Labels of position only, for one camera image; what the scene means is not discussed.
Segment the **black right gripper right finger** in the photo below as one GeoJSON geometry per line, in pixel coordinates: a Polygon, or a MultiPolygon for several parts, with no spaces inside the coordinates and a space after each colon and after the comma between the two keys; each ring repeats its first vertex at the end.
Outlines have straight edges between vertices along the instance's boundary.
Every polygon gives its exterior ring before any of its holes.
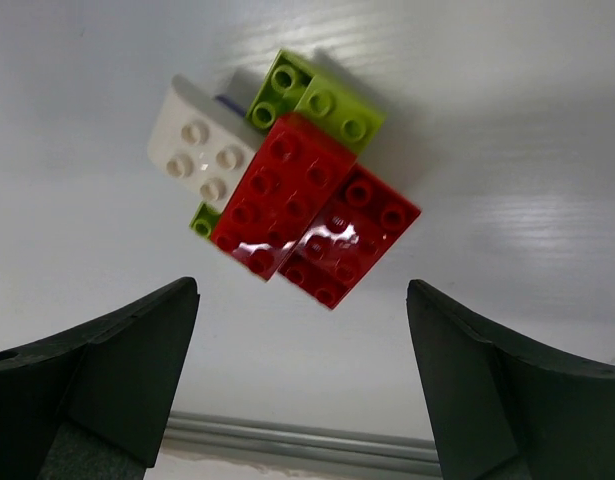
{"type": "Polygon", "coordinates": [[[446,479],[615,479],[615,365],[498,324],[422,280],[407,315],[446,479]]]}

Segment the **large red lego brick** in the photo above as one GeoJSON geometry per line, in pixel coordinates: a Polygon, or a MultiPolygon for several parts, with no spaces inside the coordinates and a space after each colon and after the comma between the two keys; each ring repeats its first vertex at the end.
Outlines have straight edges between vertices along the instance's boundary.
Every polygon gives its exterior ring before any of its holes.
{"type": "Polygon", "coordinates": [[[210,236],[269,280],[342,183],[356,155],[297,112],[273,125],[210,236]]]}

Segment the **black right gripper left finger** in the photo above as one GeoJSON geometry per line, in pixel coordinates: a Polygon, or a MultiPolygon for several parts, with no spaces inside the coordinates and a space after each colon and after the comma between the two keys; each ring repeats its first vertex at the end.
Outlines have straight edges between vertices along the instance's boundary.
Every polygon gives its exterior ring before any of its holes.
{"type": "Polygon", "coordinates": [[[0,479],[141,479],[157,460],[200,296],[182,277],[0,352],[0,479]]]}

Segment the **green lego plate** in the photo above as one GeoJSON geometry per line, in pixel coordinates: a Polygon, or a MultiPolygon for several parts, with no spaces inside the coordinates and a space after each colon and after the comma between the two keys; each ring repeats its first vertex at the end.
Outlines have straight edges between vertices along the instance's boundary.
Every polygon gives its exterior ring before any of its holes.
{"type": "MultiPolygon", "coordinates": [[[[302,56],[281,50],[244,118],[264,139],[284,114],[297,112],[357,155],[373,138],[384,116],[323,69],[302,56]]],[[[219,213],[201,201],[190,227],[209,237],[219,213]]]]}

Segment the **white lego brick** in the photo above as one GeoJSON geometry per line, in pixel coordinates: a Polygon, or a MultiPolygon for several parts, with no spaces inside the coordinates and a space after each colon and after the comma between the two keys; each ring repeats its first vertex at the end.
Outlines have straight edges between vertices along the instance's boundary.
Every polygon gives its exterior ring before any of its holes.
{"type": "Polygon", "coordinates": [[[148,158],[164,174],[221,213],[264,137],[244,118],[178,74],[148,142],[148,158]]]}

